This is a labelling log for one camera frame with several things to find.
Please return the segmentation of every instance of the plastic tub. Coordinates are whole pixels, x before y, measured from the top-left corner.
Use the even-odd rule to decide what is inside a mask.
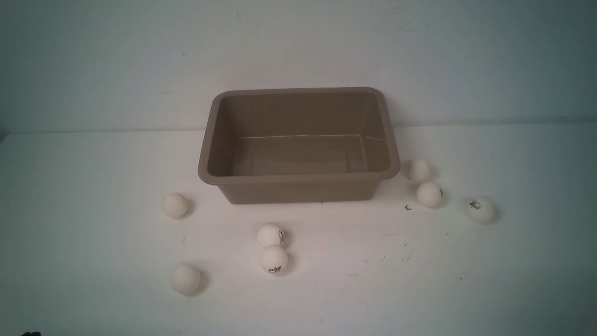
[[[233,204],[369,200],[399,170],[386,101],[370,87],[224,92],[198,167]]]

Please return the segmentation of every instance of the white table surface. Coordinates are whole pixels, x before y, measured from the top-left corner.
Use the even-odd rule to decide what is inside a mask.
[[[395,130],[372,201],[234,206],[201,182],[203,132],[9,135],[0,145],[0,334],[579,335],[597,332],[597,124]],[[428,158],[448,203],[405,178]],[[195,206],[165,217],[181,192]],[[472,223],[467,196],[500,209]],[[288,272],[255,233],[283,226]],[[175,293],[190,262],[204,282]]]

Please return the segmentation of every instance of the white ping pong ball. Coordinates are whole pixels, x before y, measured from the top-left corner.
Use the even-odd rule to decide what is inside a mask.
[[[437,207],[443,195],[441,188],[431,182],[425,182],[417,189],[417,200],[426,207]]]
[[[496,207],[487,198],[477,197],[471,199],[466,207],[469,217],[478,223],[489,223],[496,216]]]
[[[191,265],[178,266],[172,276],[170,276],[170,285],[182,295],[190,295],[199,288],[201,283],[201,273]]]
[[[431,178],[432,168],[426,160],[413,160],[408,168],[408,178],[414,182],[425,182]]]
[[[280,246],[284,242],[284,231],[276,224],[267,224],[257,232],[259,245],[266,248],[271,245]]]
[[[162,211],[170,218],[180,218],[188,209],[189,202],[179,193],[168,194],[162,200]]]
[[[272,245],[261,253],[261,268],[268,273],[283,271],[288,265],[288,254],[280,246]]]

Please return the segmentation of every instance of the ball logo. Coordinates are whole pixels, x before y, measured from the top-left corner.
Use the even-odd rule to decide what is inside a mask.
[[[481,204],[479,202],[477,202],[476,200],[473,200],[472,202],[469,203],[470,207],[479,210],[481,208]]]
[[[267,271],[270,273],[277,273],[277,272],[280,272],[281,270],[282,270],[282,266],[278,266],[278,267],[270,268]]]

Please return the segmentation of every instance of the white backdrop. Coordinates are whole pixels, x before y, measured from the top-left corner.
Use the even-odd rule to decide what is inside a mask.
[[[597,119],[591,1],[0,6],[10,132],[203,129],[225,90],[356,85],[401,125]]]

